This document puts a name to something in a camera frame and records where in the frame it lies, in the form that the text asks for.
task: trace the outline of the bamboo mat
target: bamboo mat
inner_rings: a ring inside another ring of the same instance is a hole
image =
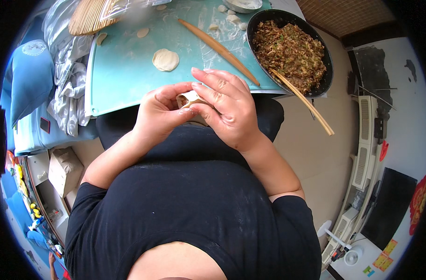
[[[91,35],[118,22],[118,18],[99,21],[104,3],[105,0],[81,0],[68,26],[70,34],[73,36]]]

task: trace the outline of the hand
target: hand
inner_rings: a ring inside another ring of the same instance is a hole
[[[249,151],[264,135],[258,129],[256,109],[249,86],[244,80],[227,71],[192,68],[194,78],[210,89],[192,83],[193,89],[218,112],[206,104],[190,106],[199,112],[224,143],[239,152]]]
[[[192,91],[191,82],[160,87],[147,93],[140,104],[137,122],[132,130],[138,141],[144,141],[149,149],[163,142],[176,126],[197,115],[190,108],[178,109],[176,96]]]
[[[50,266],[52,266],[53,263],[56,261],[56,258],[54,258],[54,254],[52,252],[49,252],[48,254],[48,261]]]

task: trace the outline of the black tv screen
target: black tv screen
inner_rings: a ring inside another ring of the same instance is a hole
[[[381,250],[384,250],[400,226],[416,186],[416,179],[390,168],[384,169],[375,205],[361,231]]]

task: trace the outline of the white fan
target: white fan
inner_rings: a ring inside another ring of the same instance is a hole
[[[354,266],[358,262],[358,260],[362,257],[362,254],[364,253],[364,249],[359,245],[356,245],[353,247],[350,244],[344,243],[342,240],[337,238],[332,232],[328,230],[330,226],[331,226],[331,220],[324,222],[323,225],[317,231],[317,237],[321,237],[325,233],[328,233],[329,236],[331,236],[334,240],[339,242],[339,244],[341,244],[344,247],[344,250],[346,252],[344,257],[345,264],[348,266]]]

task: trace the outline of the cardboard box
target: cardboard box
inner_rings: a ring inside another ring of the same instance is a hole
[[[52,152],[48,179],[60,197],[64,198],[79,184],[83,171],[84,166],[70,147]]]

